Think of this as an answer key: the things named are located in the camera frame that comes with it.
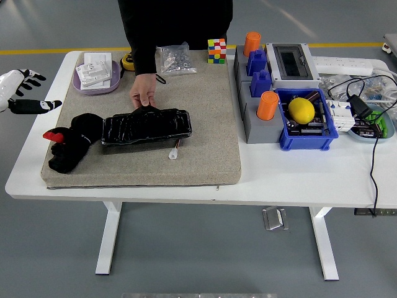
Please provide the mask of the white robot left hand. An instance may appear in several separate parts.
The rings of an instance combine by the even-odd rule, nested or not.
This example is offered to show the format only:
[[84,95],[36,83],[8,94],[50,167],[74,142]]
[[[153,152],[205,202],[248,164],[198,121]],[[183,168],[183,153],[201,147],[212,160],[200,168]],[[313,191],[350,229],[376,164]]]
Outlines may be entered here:
[[32,86],[40,87],[39,81],[46,77],[29,70],[11,70],[1,75],[1,112],[9,109],[14,114],[45,114],[62,105],[59,100],[39,101],[32,99],[12,99],[13,95],[23,96],[20,88],[31,90]]

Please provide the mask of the person's right hand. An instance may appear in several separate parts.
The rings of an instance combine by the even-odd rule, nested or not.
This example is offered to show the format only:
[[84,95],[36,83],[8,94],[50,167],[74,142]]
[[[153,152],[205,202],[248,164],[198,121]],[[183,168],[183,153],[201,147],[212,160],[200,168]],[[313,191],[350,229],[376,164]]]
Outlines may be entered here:
[[156,91],[156,75],[139,74],[136,76],[129,92],[130,99],[135,109],[141,106],[156,106],[154,99]]

